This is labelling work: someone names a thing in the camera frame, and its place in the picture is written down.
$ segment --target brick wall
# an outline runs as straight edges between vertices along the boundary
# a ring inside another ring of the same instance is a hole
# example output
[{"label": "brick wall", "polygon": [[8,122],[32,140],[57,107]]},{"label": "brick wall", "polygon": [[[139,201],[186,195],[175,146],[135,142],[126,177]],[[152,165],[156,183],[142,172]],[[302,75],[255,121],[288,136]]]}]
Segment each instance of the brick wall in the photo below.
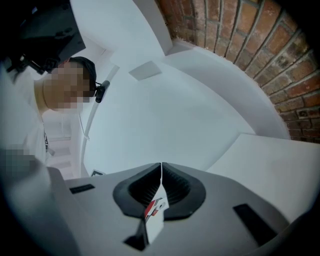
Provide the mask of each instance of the brick wall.
[{"label": "brick wall", "polygon": [[156,2],[173,39],[233,62],[268,95],[293,140],[320,143],[320,71],[286,10],[272,0]]}]

